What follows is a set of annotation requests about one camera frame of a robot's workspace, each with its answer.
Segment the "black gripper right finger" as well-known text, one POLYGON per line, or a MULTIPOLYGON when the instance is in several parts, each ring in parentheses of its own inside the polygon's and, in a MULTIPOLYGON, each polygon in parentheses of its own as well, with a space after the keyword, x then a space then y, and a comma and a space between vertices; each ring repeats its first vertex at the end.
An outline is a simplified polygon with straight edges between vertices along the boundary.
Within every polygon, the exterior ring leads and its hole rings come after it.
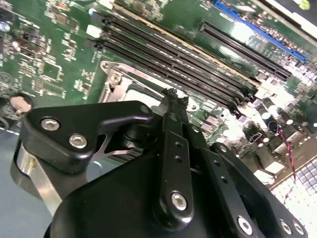
POLYGON ((208 181, 224 238, 306 238, 300 221, 224 144, 208 146, 202 132, 188 122, 188 97, 179 99, 194 161, 208 181))

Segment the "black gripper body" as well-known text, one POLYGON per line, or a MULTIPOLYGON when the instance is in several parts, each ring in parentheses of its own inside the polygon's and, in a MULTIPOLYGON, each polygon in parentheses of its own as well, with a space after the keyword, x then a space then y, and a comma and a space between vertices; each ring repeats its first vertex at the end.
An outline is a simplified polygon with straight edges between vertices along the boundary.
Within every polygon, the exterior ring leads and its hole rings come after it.
POLYGON ((68 195, 48 236, 222 238, 216 199, 185 130, 161 123, 141 156, 68 195))

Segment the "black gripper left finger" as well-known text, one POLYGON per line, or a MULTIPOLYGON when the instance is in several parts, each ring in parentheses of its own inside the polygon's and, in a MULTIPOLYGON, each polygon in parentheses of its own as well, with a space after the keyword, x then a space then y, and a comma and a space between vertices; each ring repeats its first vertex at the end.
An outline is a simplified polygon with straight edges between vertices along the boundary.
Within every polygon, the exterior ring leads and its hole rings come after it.
POLYGON ((37 108, 22 120, 14 161, 53 216, 75 190, 132 161, 161 123, 185 125, 167 90, 158 115, 140 101, 37 108))

